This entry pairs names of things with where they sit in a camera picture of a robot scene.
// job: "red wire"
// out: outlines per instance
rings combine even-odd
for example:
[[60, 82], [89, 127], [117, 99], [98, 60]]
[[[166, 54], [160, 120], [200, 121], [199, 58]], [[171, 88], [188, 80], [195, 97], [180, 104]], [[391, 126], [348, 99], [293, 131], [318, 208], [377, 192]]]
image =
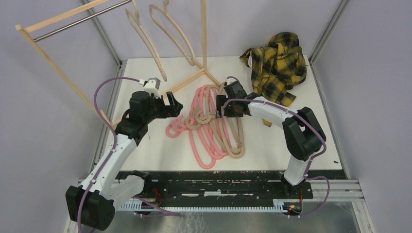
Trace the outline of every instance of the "red wire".
[[300, 191], [300, 200], [299, 200], [299, 202], [298, 202], [298, 205], [299, 205], [300, 203], [302, 203], [302, 201], [303, 201], [303, 193], [302, 193], [302, 191]]
[[160, 206], [160, 204], [162, 203], [162, 196], [160, 195], [160, 193], [158, 193], [158, 191], [157, 191], [156, 188], [154, 188], [152, 191], [155, 192], [155, 194], [154, 194], [154, 202], [155, 202], [155, 203], [156, 203], [156, 200], [157, 200], [157, 195], [159, 195], [160, 202], [159, 202], [159, 204], [158, 204], [157, 206]]
[[161, 197], [160, 193], [157, 193], [157, 194], [158, 194], [159, 197], [160, 197], [159, 205], [157, 205], [157, 206], [160, 206], [160, 204], [162, 203], [162, 197]]

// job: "wooden clothes rack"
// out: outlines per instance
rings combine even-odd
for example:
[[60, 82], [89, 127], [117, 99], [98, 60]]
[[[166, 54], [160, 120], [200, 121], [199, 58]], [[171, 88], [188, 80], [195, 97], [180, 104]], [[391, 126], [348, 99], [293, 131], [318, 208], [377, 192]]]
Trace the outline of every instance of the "wooden clothes rack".
[[[125, 5], [127, 3], [132, 2], [134, 5], [134, 14], [130, 11], [126, 9], [126, 14], [129, 18], [130, 23], [132, 24], [132, 26], [135, 28], [135, 30], [137, 31], [137, 33], [139, 34], [139, 36], [142, 38], [143, 42], [145, 43], [145, 45], [148, 47], [150, 53], [152, 54], [152, 57], [154, 58], [154, 60], [156, 61], [156, 64], [159, 68], [160, 73], [162, 74], [163, 79], [166, 81], [166, 73], [164, 71], [164, 68], [161, 64], [161, 61], [159, 59], [159, 55], [157, 54], [157, 51], [153, 45], [153, 43], [151, 42], [150, 38], [148, 37], [148, 35], [145, 33], [145, 31], [143, 30], [142, 25], [140, 24], [140, 21], [138, 20], [139, 18], [139, 14], [138, 14], [138, 8], [137, 8], [137, 4], [135, 2], [135, 0], [125, 0], [123, 2], [120, 2], [116, 5], [113, 5], [111, 7], [108, 7], [102, 11], [99, 11], [93, 15], [90, 15], [88, 17], [82, 18], [76, 22], [73, 22], [71, 24], [68, 24], [64, 27], [61, 27], [57, 30], [54, 30], [50, 33], [44, 34], [40, 37], [37, 37], [35, 39], [33, 39], [30, 36], [30, 33], [35, 32], [39, 29], [45, 28], [47, 26], [50, 26], [52, 24], [55, 24], [61, 20], [67, 19], [71, 16], [74, 16], [78, 13], [81, 13], [83, 11], [86, 11], [90, 8], [93, 8], [95, 6], [98, 6], [102, 3], [105, 3], [109, 0], [94, 0], [90, 3], [87, 3], [85, 5], [82, 5], [80, 7], [77, 7], [75, 9], [69, 10], [65, 13], [62, 13], [60, 15], [51, 17], [49, 19], [46, 19], [42, 22], [39, 22], [37, 24], [34, 24], [32, 26], [23, 28], [21, 25], [16, 25], [16, 30], [27, 40], [27, 42], [46, 60], [47, 63], [49, 63], [49, 65], [57, 72], [58, 75], [60, 75], [60, 77], [62, 77], [62, 79], [69, 85], [69, 87], [88, 105], [88, 107], [95, 113], [96, 109], [94, 108], [94, 105], [86, 98], [86, 96], [80, 91], [80, 89], [71, 81], [71, 79], [63, 72], [63, 70], [56, 64], [56, 62], [53, 61], [52, 58], [50, 58], [47, 53], [37, 44], [38, 41], [43, 40], [47, 37], [50, 37], [54, 34], [57, 34], [59, 32], [62, 32], [70, 27], [73, 27], [77, 24], [80, 24], [82, 22], [85, 22], [89, 19], [92, 19], [94, 17], [97, 17], [101, 14], [104, 14], [108, 11], [111, 11], [115, 8], [118, 8], [122, 5]], [[190, 45], [190, 42], [188, 41], [186, 35], [183, 33], [182, 29], [179, 27], [179, 25], [173, 20], [173, 18], [169, 15], [167, 6], [169, 4], [169, 0], [163, 0], [163, 10], [155, 5], [155, 4], [151, 4], [149, 6], [149, 11], [150, 11], [150, 16], [152, 18], [152, 20], [154, 21], [154, 23], [160, 27], [162, 29], [162, 31], [175, 43], [175, 45], [179, 48], [179, 50], [182, 52], [182, 54], [184, 55], [184, 57], [186, 58], [186, 60], [188, 61], [188, 63], [191, 66], [197, 66], [199, 68], [199, 70], [195, 73], [193, 73], [192, 75], [190, 75], [189, 77], [187, 77], [186, 79], [184, 79], [183, 81], [179, 82], [178, 84], [176, 84], [175, 86], [173, 86], [172, 88], [168, 89], [167, 91], [172, 91], [172, 92], [176, 92], [180, 89], [182, 89], [183, 87], [185, 87], [186, 85], [188, 85], [189, 83], [195, 81], [196, 79], [198, 79], [199, 77], [201, 77], [202, 75], [206, 75], [207, 77], [209, 77], [210, 80], [212, 80], [212, 82], [214, 82], [214, 84], [216, 84], [217, 86], [220, 85], [220, 82], [207, 70], [207, 22], [206, 22], [206, 0], [200, 0], [200, 4], [201, 4], [201, 17], [202, 17], [202, 56], [203, 56], [203, 63], [200, 64], [195, 56], [194, 56], [194, 52], [193, 52], [193, 48]], [[163, 25], [161, 25], [153, 16], [153, 10], [157, 10], [159, 11], [174, 27], [175, 29], [179, 32], [179, 34], [182, 36], [182, 38], [184, 39], [187, 47], [190, 50], [190, 54], [191, 56], [189, 57], [185, 50], [183, 49], [183, 47], [179, 44], [179, 42], [172, 36], [172, 34], [167, 31]], [[134, 19], [134, 21], [137, 24], [137, 27], [132, 23], [131, 18]], [[103, 110], [100, 110], [100, 112], [102, 113], [103, 117], [105, 117], [107, 119], [106, 114], [103, 112]], [[116, 125], [118, 123], [118, 120], [114, 121], [112, 123], [112, 125]]]

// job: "wooden frame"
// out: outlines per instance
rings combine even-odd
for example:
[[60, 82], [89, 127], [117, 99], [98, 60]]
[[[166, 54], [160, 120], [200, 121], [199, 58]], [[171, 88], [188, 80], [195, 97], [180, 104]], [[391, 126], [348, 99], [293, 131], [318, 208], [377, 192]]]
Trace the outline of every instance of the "wooden frame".
[[[60, 15], [51, 17], [49, 19], [46, 19], [40, 23], [34, 24], [32, 26], [29, 26], [27, 28], [23, 28], [20, 24], [16, 25], [16, 30], [29, 42], [29, 44], [46, 60], [47, 63], [57, 72], [60, 77], [69, 85], [69, 87], [88, 105], [88, 107], [96, 114], [96, 109], [94, 108], [94, 105], [86, 98], [86, 96], [80, 91], [80, 89], [71, 81], [71, 79], [63, 72], [63, 70], [54, 62], [48, 55], [47, 53], [33, 40], [33, 38], [30, 36], [30, 33], [37, 31], [39, 29], [45, 28], [47, 26], [50, 26], [52, 24], [55, 24], [57, 22], [60, 22], [61, 20], [67, 19], [71, 16], [74, 16], [78, 13], [81, 13], [83, 11], [86, 11], [92, 7], [98, 6], [104, 2], [107, 2], [109, 0], [94, 0], [92, 2], [89, 2], [88, 4], [79, 6], [75, 9], [69, 10], [67, 12], [64, 12]], [[106, 114], [101, 111], [103, 117], [107, 119]]]
[[[94, 105], [86, 98], [86, 96], [80, 91], [80, 89], [71, 81], [71, 79], [63, 72], [63, 70], [46, 54], [46, 52], [33, 40], [33, 38], [30, 36], [30, 33], [37, 31], [39, 29], [45, 28], [47, 26], [50, 26], [52, 24], [55, 24], [61, 20], [67, 19], [71, 16], [74, 16], [78, 13], [81, 13], [83, 11], [86, 11], [92, 7], [98, 6], [102, 3], [105, 3], [109, 0], [94, 0], [90, 3], [87, 3], [85, 5], [82, 5], [80, 7], [77, 7], [75, 9], [69, 10], [67, 12], [64, 12], [60, 15], [51, 17], [49, 19], [46, 19], [40, 23], [34, 24], [32, 26], [29, 27], [22, 27], [21, 25], [16, 25], [16, 30], [27, 40], [27, 42], [49, 63], [49, 65], [57, 72], [57, 74], [60, 75], [60, 77], [62, 77], [62, 79], [69, 85], [69, 87], [88, 105], [88, 107], [95, 113], [97, 114], [96, 109], [94, 108]], [[159, 55], [157, 53], [157, 50], [155, 49], [152, 41], [150, 40], [150, 38], [147, 36], [146, 32], [144, 31], [142, 25], [140, 24], [139, 21], [139, 15], [138, 15], [138, 7], [136, 5], [135, 0], [131, 0], [131, 2], [134, 5], [134, 13], [131, 12], [130, 10], [126, 10], [126, 15], [130, 21], [130, 23], [132, 24], [132, 26], [134, 27], [134, 29], [136, 30], [136, 32], [139, 34], [139, 36], [141, 37], [141, 39], [143, 40], [143, 42], [145, 43], [145, 45], [148, 47], [150, 53], [152, 54], [152, 57], [154, 58], [157, 67], [159, 68], [159, 71], [163, 77], [163, 79], [166, 81], [167, 80], [167, 76], [166, 73], [164, 71], [163, 65], [160, 61]], [[187, 37], [185, 36], [185, 34], [183, 33], [182, 29], [179, 27], [179, 25], [173, 20], [173, 18], [169, 15], [169, 12], [167, 10], [167, 5], [169, 4], [169, 0], [163, 0], [163, 10], [161, 10], [161, 8], [157, 5], [151, 4], [149, 6], [149, 11], [150, 11], [150, 16], [152, 17], [152, 20], [154, 21], [154, 23], [160, 27], [162, 29], [162, 31], [175, 43], [175, 45], [179, 48], [179, 50], [182, 52], [182, 54], [184, 55], [184, 57], [187, 59], [188, 63], [191, 66], [197, 66], [199, 68], [199, 70], [195, 73], [193, 73], [192, 75], [190, 75], [189, 77], [187, 77], [186, 79], [184, 79], [183, 81], [179, 82], [178, 84], [176, 84], [175, 86], [173, 86], [172, 88], [168, 89], [167, 91], [172, 91], [172, 92], [176, 92], [178, 90], [180, 90], [181, 88], [183, 88], [184, 86], [188, 85], [189, 83], [195, 81], [196, 79], [198, 79], [199, 77], [201, 77], [202, 75], [206, 75], [207, 77], [209, 77], [210, 80], [212, 80], [212, 82], [216, 85], [220, 85], [220, 82], [207, 70], [207, 17], [206, 17], [206, 0], [200, 0], [200, 4], [201, 4], [201, 16], [202, 16], [202, 56], [203, 56], [203, 64], [200, 64], [195, 56], [194, 56], [194, 52], [193, 52], [193, 48], [190, 45], [190, 42], [188, 41]], [[179, 34], [183, 37], [187, 47], [190, 50], [191, 53], [191, 57], [189, 57], [186, 52], [184, 51], [184, 49], [182, 48], [182, 46], [177, 42], [177, 40], [172, 36], [171, 33], [169, 33], [169, 31], [167, 31], [163, 25], [161, 25], [154, 17], [153, 17], [153, 9], [158, 10], [163, 16], [166, 17], [166, 19], [173, 24], [173, 26], [177, 29], [177, 31], [179, 32]], [[108, 118], [106, 116], [106, 114], [100, 110], [100, 112], [102, 113], [104, 118]], [[116, 120], [112, 123], [113, 126], [115, 126], [117, 123], [119, 122], [119, 120]]]
[[[194, 66], [196, 65], [199, 68], [199, 71], [193, 73], [192, 75], [190, 75], [189, 77], [187, 77], [186, 79], [184, 79], [183, 81], [179, 82], [178, 84], [176, 84], [175, 86], [173, 86], [172, 88], [168, 89], [167, 91], [172, 91], [172, 92], [176, 92], [178, 90], [180, 90], [181, 88], [183, 88], [184, 86], [186, 86], [187, 84], [193, 82], [194, 80], [196, 80], [197, 78], [201, 77], [202, 75], [206, 75], [210, 78], [210, 80], [212, 80], [212, 82], [214, 82], [217, 86], [220, 86], [220, 82], [211, 74], [208, 72], [207, 70], [207, 18], [206, 18], [206, 0], [200, 0], [200, 11], [201, 11], [201, 15], [202, 15], [202, 56], [203, 56], [203, 65], [200, 64], [195, 56], [194, 56], [194, 52], [193, 52], [193, 48], [190, 45], [190, 42], [188, 40], [188, 38], [186, 37], [186, 35], [184, 34], [184, 32], [182, 31], [182, 29], [179, 27], [179, 25], [173, 20], [173, 18], [169, 15], [169, 11], [167, 9], [167, 6], [169, 5], [169, 0], [163, 0], [163, 10], [155, 4], [151, 4], [149, 5], [149, 11], [150, 11], [150, 16], [153, 20], [153, 22], [161, 28], [161, 30], [173, 41], [173, 43], [179, 48], [180, 52], [183, 54], [183, 56], [186, 58], [186, 60], [188, 61], [189, 65]], [[164, 17], [166, 17], [166, 19], [174, 26], [174, 28], [179, 32], [179, 34], [182, 36], [183, 40], [185, 41], [187, 47], [190, 50], [191, 53], [191, 57], [189, 57], [187, 55], [187, 53], [185, 52], [185, 50], [182, 48], [182, 46], [180, 45], [180, 43], [176, 40], [176, 38], [174, 38], [172, 36], [172, 34], [162, 25], [160, 24], [155, 17], [153, 16], [153, 9], [156, 9], [157, 11], [159, 11]]]

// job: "metal floor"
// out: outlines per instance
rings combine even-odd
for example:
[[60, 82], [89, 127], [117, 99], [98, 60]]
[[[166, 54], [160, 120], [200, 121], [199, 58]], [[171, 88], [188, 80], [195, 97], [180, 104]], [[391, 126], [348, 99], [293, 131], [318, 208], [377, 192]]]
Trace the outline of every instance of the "metal floor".
[[[304, 212], [317, 207], [304, 203]], [[329, 202], [315, 215], [288, 219], [278, 213], [200, 213], [141, 219], [117, 212], [104, 233], [360, 233], [350, 202]]]

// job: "gray wall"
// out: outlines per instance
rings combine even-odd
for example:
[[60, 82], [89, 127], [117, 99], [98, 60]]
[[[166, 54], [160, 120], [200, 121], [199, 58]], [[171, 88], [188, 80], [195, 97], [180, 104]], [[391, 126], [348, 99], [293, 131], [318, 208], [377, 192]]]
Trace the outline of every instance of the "gray wall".
[[316, 63], [377, 231], [412, 232], [412, 1], [351, 1]]
[[[162, 0], [139, 0], [140, 21], [156, 46], [160, 57], [181, 57], [180, 51], [158, 28], [149, 15], [149, 4]], [[290, 31], [299, 35], [304, 54], [310, 54], [339, 0], [208, 0], [208, 55], [239, 56], [250, 47], [261, 47], [275, 34]], [[103, 4], [98, 9], [114, 4]], [[102, 15], [100, 20], [110, 36], [120, 58], [151, 57], [148, 49], [130, 25], [125, 8], [118, 14]], [[180, 25], [193, 46], [196, 56], [202, 56], [200, 0], [171, 0], [169, 14]], [[158, 12], [155, 17], [183, 40], [174, 27]]]
[[[78, 0], [1, 1], [2, 233], [62, 232], [68, 216], [65, 191], [86, 175], [91, 161], [101, 129], [99, 119], [14, 28], [19, 23], [30, 26], [77, 6]], [[90, 22], [40, 45], [89, 99], [98, 84], [116, 72]], [[110, 89], [100, 94], [102, 108], [107, 105]]]

